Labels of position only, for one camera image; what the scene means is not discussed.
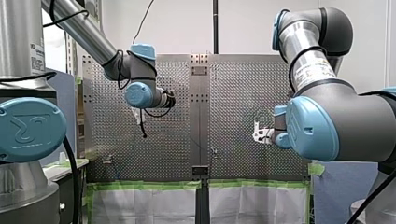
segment black cable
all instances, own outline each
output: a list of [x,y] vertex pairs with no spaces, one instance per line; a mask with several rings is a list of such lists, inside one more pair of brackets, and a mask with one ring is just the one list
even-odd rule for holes
[[[369,91],[365,92],[362,94],[359,94],[359,96],[368,96],[368,95],[381,95],[381,96],[386,96],[394,101],[396,101],[396,96],[393,93],[387,92],[387,91]],[[349,219],[347,224],[353,224],[355,221],[358,219],[358,217],[361,215],[361,213],[366,209],[366,207],[370,204],[370,202],[373,201],[373,199],[378,196],[382,190],[384,190],[396,177],[396,170],[394,170],[390,175],[376,188],[368,197],[366,200],[364,200],[364,203],[361,204],[361,206],[358,208],[358,210],[352,215],[352,217]]]
[[17,81],[26,81],[26,80],[34,80],[34,79],[39,79],[42,77],[47,77],[48,79],[53,78],[57,75],[56,72],[47,72],[42,75],[36,75],[36,76],[29,76],[29,77],[6,77],[6,78],[0,78],[0,83],[2,82],[17,82]]
[[327,55],[326,49],[323,48],[322,46],[312,46],[312,47],[309,47],[309,48],[307,48],[307,49],[301,50],[301,51],[294,57],[294,59],[291,61],[290,66],[289,66],[289,85],[290,85],[291,90],[292,90],[293,92],[296,92],[296,90],[295,90],[294,87],[293,87],[293,82],[292,82],[292,80],[291,80],[291,77],[292,77],[292,74],[293,74],[294,65],[297,63],[297,61],[300,59],[301,56],[303,56],[305,53],[307,53],[307,52],[310,51],[310,50],[320,50],[320,51],[323,52],[323,54],[324,54],[325,56]]
[[169,112],[171,111],[171,109],[172,109],[172,107],[169,107],[168,110],[166,110],[166,112],[163,113],[163,114],[161,114],[161,115],[153,115],[153,114],[149,113],[149,112],[147,111],[147,109],[144,109],[144,110],[145,110],[146,114],[148,114],[150,117],[153,117],[153,118],[162,118],[162,117],[166,116],[167,114],[169,114]]
[[55,0],[51,0],[49,3],[49,17],[51,21],[55,21]]
[[[119,86],[119,89],[120,89],[120,90],[123,90],[123,89],[125,89],[125,88],[128,86],[128,84],[131,82],[131,79],[128,78],[128,77],[125,77],[125,76],[122,74],[123,50],[122,50],[122,49],[117,50],[117,54],[120,55],[120,59],[119,59],[119,62],[118,62],[118,64],[117,64],[117,68],[119,69],[119,76],[117,77],[117,85]],[[123,86],[121,86],[121,84],[120,84],[120,82],[121,82],[121,77],[123,77],[124,79],[128,79],[128,80],[125,82],[125,84],[124,84]]]
[[[290,10],[288,10],[288,9],[282,9],[282,10],[279,12],[279,17],[277,18],[277,21],[276,21],[276,25],[277,25],[277,27],[276,27],[276,29],[277,29],[277,38],[280,37],[280,29],[279,29],[279,28],[280,28],[280,19],[282,18],[283,13],[287,13],[287,12],[290,12]],[[276,47],[277,47],[277,49],[279,50],[280,57],[283,59],[283,61],[284,61],[285,63],[287,63],[288,60],[286,59],[285,55],[284,55],[283,52],[282,52],[282,48],[280,47],[280,40],[277,40],[277,45],[276,45]]]
[[358,217],[361,215],[363,210],[369,205],[369,203],[376,197],[378,194],[381,193],[382,190],[384,190],[390,182],[393,181],[393,179],[396,177],[396,170],[394,170],[385,180],[384,182],[381,183],[381,185],[378,186],[378,188],[375,189],[373,193],[371,193],[366,200],[364,200],[364,203],[361,204],[361,206],[358,208],[358,210],[353,214],[353,216],[349,219],[349,221],[346,224],[353,224],[355,221],[358,219]]
[[73,149],[70,146],[67,137],[64,138],[64,149],[66,150],[67,157],[70,160],[70,167],[72,169],[73,176],[73,224],[78,224],[78,214],[79,214],[79,183],[78,183],[78,169],[76,159],[74,157]]
[[58,25],[59,23],[61,23],[61,22],[63,22],[63,21],[67,21],[67,20],[69,20],[70,18],[75,17],[75,16],[77,16],[78,14],[81,14],[81,13],[85,13],[85,17],[88,17],[88,16],[90,15],[90,12],[89,12],[89,11],[87,11],[87,10],[81,10],[81,11],[76,12],[76,13],[70,15],[70,16],[66,16],[66,17],[64,17],[64,18],[61,18],[61,19],[59,19],[59,20],[57,20],[57,21],[52,21],[52,22],[50,22],[50,23],[44,24],[44,25],[43,25],[43,28],[47,28],[47,27],[50,27],[50,26],[53,26],[53,25]]
[[140,34],[140,30],[142,29],[143,23],[145,22],[147,15],[149,14],[149,9],[151,8],[152,3],[154,3],[154,0],[151,0],[151,2],[148,4],[148,8],[146,9],[145,16],[143,17],[142,21],[140,22],[139,29],[137,30],[137,33],[134,36],[134,41],[132,42],[133,44]]
[[369,91],[369,92],[359,94],[359,96],[368,96],[368,95],[386,96],[386,97],[396,101],[396,96],[393,93],[390,93],[388,91]]
[[148,136],[146,135],[145,125],[143,124],[143,110],[142,109],[140,109],[140,129],[142,130],[143,138],[147,138]]

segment metal post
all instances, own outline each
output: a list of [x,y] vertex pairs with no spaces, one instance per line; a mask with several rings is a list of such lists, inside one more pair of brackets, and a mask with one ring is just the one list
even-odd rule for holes
[[213,48],[219,54],[219,0],[213,0]]
[[40,0],[0,0],[0,78],[45,72]]

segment silver arm segment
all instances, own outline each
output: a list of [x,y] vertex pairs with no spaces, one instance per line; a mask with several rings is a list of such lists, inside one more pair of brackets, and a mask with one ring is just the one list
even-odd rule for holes
[[[51,2],[51,0],[41,1],[42,7],[48,13],[50,13]],[[53,4],[55,20],[73,15],[81,10],[83,10],[83,7],[74,0],[56,0]],[[116,50],[92,22],[92,19],[84,14],[78,14],[59,23],[59,25],[103,66],[107,79],[112,81],[132,80],[131,88],[128,87],[126,93],[128,104],[138,108],[174,106],[174,94],[171,91],[157,88],[157,74],[153,60],[146,60],[132,52],[123,53]]]

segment white wall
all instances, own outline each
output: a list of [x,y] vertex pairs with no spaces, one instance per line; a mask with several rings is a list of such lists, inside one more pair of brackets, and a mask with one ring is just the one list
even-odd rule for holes
[[318,0],[219,0],[219,53],[278,54],[272,51],[276,14],[318,6]]
[[[128,49],[150,0],[103,0],[106,36]],[[213,52],[212,0],[155,1],[137,42],[157,53]],[[318,0],[219,0],[219,53],[268,54],[274,17],[282,8],[318,8]]]
[[[103,27],[118,49],[128,49],[150,0],[103,0]],[[211,0],[154,1],[136,43],[157,53],[206,53],[213,49]]]
[[[42,10],[43,24],[50,23],[50,15]],[[66,46],[64,31],[57,26],[44,28],[44,47],[46,66],[61,72],[66,72]]]
[[321,7],[337,7],[352,21],[353,46],[344,59],[339,77],[350,82],[357,92],[380,90],[389,83],[387,73],[389,2],[391,0],[320,1]]

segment green tape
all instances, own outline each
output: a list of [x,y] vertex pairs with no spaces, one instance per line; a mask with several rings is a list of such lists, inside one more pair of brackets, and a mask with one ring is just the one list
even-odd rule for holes
[[87,186],[88,190],[113,190],[113,189],[199,189],[200,181],[181,182],[145,182],[145,181],[116,181],[111,183],[95,183]]
[[93,190],[89,190],[87,188],[87,194],[85,195],[85,200],[87,202],[87,216],[88,216],[88,224],[92,223],[92,203],[93,203]]
[[318,163],[309,163],[308,164],[308,173],[310,175],[321,176],[321,175],[323,175],[324,170],[325,170],[325,166],[322,164],[318,164]]
[[237,188],[242,186],[258,186],[285,189],[306,189],[310,185],[309,181],[275,181],[275,180],[210,180],[210,188]]
[[77,85],[80,85],[82,83],[82,77],[76,77],[75,82]]

